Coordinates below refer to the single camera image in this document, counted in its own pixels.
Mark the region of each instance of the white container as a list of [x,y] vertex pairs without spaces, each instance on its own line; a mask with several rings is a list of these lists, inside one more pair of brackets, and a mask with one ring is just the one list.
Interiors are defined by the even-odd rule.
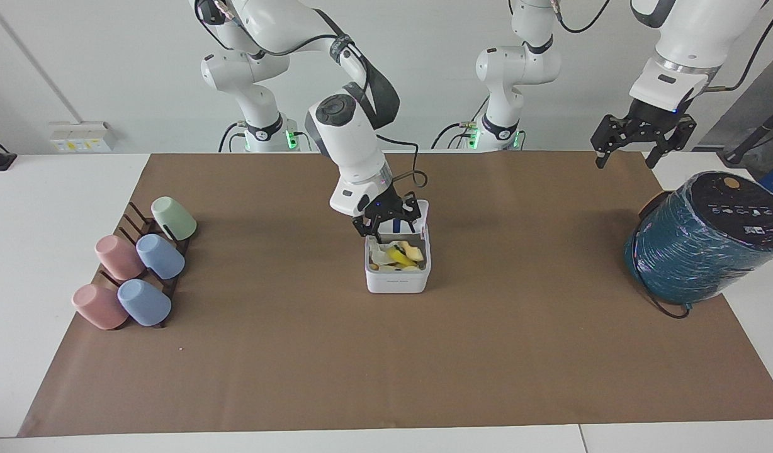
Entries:
[[378,234],[381,235],[383,243],[407,240],[410,243],[423,244],[424,269],[419,272],[374,271],[370,269],[370,245],[365,240],[364,272],[367,275],[367,289],[371,293],[416,294],[426,289],[429,273],[432,272],[432,246],[429,241],[429,225],[426,224],[427,216],[429,216],[429,202],[418,200],[417,205],[420,209],[420,218],[413,223],[415,233],[412,233],[406,221],[401,222],[400,232],[395,233],[392,222],[387,221],[378,227]]

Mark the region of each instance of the green cup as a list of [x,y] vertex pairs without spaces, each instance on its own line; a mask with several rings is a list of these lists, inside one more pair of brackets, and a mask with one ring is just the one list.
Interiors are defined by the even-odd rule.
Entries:
[[174,198],[160,197],[154,200],[151,214],[170,240],[187,240],[196,232],[196,220]]

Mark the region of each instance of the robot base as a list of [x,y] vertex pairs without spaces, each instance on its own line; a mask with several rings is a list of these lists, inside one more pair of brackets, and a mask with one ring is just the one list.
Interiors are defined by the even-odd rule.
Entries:
[[495,135],[481,129],[472,129],[469,137],[462,140],[460,149],[476,151],[519,151],[521,143],[521,131],[516,131],[507,140],[497,140]]
[[244,131],[246,152],[300,152],[300,140],[297,135],[297,121],[286,120],[286,126],[262,142],[250,131]]

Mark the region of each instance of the pink cup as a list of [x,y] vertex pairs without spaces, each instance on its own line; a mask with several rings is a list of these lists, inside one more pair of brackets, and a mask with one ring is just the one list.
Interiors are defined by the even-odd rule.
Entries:
[[118,280],[132,280],[145,270],[135,247],[116,235],[101,238],[96,244],[96,255],[105,269]]
[[79,288],[73,294],[73,306],[79,315],[102,330],[121,326],[129,316],[121,306],[116,290],[95,284],[85,284]]

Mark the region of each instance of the brown paper mat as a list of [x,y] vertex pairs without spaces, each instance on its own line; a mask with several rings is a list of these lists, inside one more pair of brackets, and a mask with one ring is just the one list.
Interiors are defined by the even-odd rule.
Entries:
[[419,163],[433,269],[396,296],[367,292],[326,158],[153,155],[133,200],[171,195],[200,221],[168,327],[77,315],[20,435],[773,418],[724,298],[674,321],[628,276],[623,243],[660,190],[640,155]]

